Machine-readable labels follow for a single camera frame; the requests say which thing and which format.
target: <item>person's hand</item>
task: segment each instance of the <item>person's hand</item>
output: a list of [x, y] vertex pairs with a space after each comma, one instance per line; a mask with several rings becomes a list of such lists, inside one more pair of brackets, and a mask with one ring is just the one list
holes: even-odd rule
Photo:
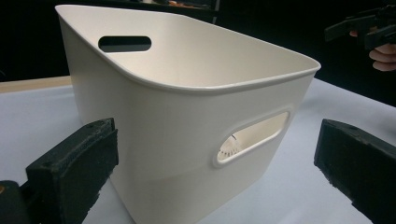
[[[351, 36], [358, 36], [358, 32], [351, 31], [349, 33]], [[375, 62], [373, 63], [373, 68], [388, 72], [396, 70], [396, 45], [386, 44], [375, 48], [370, 51], [369, 57]]]

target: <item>white plastic bin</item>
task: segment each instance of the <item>white plastic bin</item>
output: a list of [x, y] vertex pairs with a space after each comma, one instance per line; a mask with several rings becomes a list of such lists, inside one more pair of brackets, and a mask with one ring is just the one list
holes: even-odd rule
[[320, 68], [184, 16], [56, 10], [81, 119], [119, 129], [111, 180], [138, 224], [195, 223], [260, 178]]

